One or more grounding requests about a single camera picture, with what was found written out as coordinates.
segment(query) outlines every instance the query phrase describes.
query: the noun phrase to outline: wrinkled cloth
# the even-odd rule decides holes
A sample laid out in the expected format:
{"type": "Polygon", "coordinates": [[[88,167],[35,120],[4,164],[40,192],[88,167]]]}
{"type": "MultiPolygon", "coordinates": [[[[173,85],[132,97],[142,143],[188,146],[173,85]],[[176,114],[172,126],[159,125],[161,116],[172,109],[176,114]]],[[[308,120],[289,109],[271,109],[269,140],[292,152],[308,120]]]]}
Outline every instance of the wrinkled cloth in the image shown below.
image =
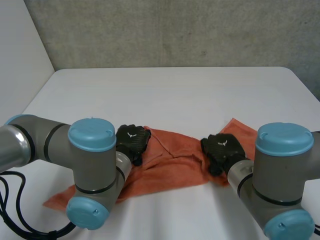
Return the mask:
{"type": "MultiPolygon", "coordinates": [[[[117,203],[134,196],[152,194],[178,188],[197,186],[209,181],[228,185],[225,173],[212,176],[208,172],[209,160],[203,154],[198,139],[175,132],[152,129],[142,165],[133,166],[117,203]]],[[[247,158],[254,159],[257,132],[232,119],[220,133],[233,134],[241,143],[247,158]]],[[[47,200],[45,207],[65,211],[68,201],[76,192],[74,185],[47,200]]]]}

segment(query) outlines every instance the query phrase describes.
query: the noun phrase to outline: orange cloth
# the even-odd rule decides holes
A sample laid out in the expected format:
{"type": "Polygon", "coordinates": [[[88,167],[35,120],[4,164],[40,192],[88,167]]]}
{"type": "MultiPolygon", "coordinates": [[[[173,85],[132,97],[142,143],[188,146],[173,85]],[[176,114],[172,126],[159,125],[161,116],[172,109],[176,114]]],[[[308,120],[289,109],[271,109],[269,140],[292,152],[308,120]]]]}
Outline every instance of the orange cloth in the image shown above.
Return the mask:
{"type": "MultiPolygon", "coordinates": [[[[133,167],[117,202],[133,196],[202,185],[208,181],[221,186],[228,184],[225,174],[218,177],[209,174],[210,163],[202,153],[198,139],[179,133],[145,128],[151,130],[151,138],[147,150],[142,155],[142,165],[133,167]]],[[[247,157],[254,159],[257,137],[254,129],[233,118],[220,133],[233,134],[241,143],[247,157]]],[[[65,211],[75,191],[75,186],[72,185],[52,196],[43,205],[65,211]]]]}

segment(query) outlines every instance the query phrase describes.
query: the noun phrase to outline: white table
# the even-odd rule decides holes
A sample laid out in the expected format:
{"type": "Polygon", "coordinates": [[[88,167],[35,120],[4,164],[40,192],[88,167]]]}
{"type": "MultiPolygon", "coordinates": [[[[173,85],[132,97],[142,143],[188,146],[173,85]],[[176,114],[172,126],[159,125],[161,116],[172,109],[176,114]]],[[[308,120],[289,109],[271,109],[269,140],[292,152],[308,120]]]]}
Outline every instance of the white table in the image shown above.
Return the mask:
{"type": "MultiPolygon", "coordinates": [[[[198,139],[217,133],[231,118],[254,129],[270,122],[292,122],[320,130],[320,103],[290,70],[281,67],[60,70],[24,113],[68,124],[93,116],[111,121],[116,128],[147,125],[198,139]]],[[[67,217],[42,203],[73,184],[72,172],[44,161],[17,170],[27,178],[22,195],[26,221],[40,231],[64,227],[67,217]]],[[[8,179],[12,190],[7,209],[18,222],[14,198],[19,181],[8,179]]],[[[307,182],[302,201],[318,224],[319,187],[319,180],[307,182]]],[[[20,238],[0,222],[0,239],[20,238]]],[[[61,239],[266,238],[230,187],[208,183],[131,198],[111,211],[102,228],[77,229],[61,239]]]]}

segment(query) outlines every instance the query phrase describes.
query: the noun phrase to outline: black ring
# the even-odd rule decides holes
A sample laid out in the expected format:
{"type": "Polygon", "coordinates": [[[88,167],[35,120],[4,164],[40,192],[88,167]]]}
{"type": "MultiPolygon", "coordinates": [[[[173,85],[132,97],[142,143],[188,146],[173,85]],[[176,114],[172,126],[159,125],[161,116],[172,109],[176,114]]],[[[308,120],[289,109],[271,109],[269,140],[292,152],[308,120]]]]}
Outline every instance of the black ring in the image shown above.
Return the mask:
{"type": "Polygon", "coordinates": [[[49,132],[48,136],[46,136],[46,139],[44,141],[44,146],[43,146],[43,154],[44,154],[44,158],[47,162],[49,163],[52,163],[52,161],[50,160],[49,158],[49,143],[50,143],[50,140],[52,138],[52,136],[55,134],[55,132],[61,128],[62,126],[64,126],[66,124],[64,123],[61,123],[57,126],[55,126],[54,128],[51,129],[51,131],[49,132]]]}
{"type": "Polygon", "coordinates": [[[253,188],[255,194],[256,194],[259,198],[261,198],[261,199],[263,199],[263,200],[265,200],[266,202],[271,203],[271,204],[288,207],[288,206],[297,205],[297,204],[301,203],[301,201],[302,201],[302,197],[300,197],[299,199],[294,200],[294,201],[278,201],[278,200],[274,200],[274,199],[268,198],[268,197],[265,196],[265,195],[262,195],[260,192],[258,192],[257,189],[255,189],[255,187],[254,187],[253,185],[252,185],[252,188],[253,188]]]}
{"type": "Polygon", "coordinates": [[[249,179],[249,178],[252,178],[252,176],[253,176],[253,173],[250,173],[249,175],[247,175],[247,176],[245,176],[245,178],[243,178],[242,180],[241,180],[241,182],[239,183],[239,185],[238,185],[238,189],[237,189],[237,194],[238,194],[238,196],[239,196],[239,198],[240,198],[240,190],[241,190],[241,188],[242,188],[242,185],[249,179]]]}
{"type": "Polygon", "coordinates": [[[10,125],[16,127],[17,129],[19,129],[24,134],[26,139],[28,140],[29,145],[30,145],[30,151],[31,151],[30,160],[29,160],[28,164],[32,163],[36,158],[36,147],[35,147],[35,143],[34,143],[32,137],[30,136],[28,131],[25,130],[22,126],[20,126],[18,124],[10,124],[10,125]]]}
{"type": "Polygon", "coordinates": [[[109,190],[110,188],[112,188],[113,185],[115,185],[116,183],[116,178],[113,180],[113,182],[109,185],[109,186],[106,186],[104,188],[101,188],[101,189],[98,189],[98,190],[84,190],[80,187],[78,187],[77,185],[75,185],[75,188],[81,192],[81,193],[84,193],[84,194],[100,194],[100,193],[103,193],[107,190],[109,190]]]}
{"type": "Polygon", "coordinates": [[[119,171],[119,173],[120,173],[121,176],[123,177],[123,180],[126,181],[125,174],[124,174],[124,172],[120,169],[120,167],[117,166],[116,169],[119,171]]]}

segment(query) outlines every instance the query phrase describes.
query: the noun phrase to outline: white wall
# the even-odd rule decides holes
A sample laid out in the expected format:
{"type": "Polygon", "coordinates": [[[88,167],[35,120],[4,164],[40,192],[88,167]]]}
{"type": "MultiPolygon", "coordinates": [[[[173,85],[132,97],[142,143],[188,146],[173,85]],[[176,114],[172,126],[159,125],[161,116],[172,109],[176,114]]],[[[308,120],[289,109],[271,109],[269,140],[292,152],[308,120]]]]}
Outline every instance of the white wall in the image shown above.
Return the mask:
{"type": "Polygon", "coordinates": [[[0,0],[0,126],[54,73],[24,0],[0,0]]]}

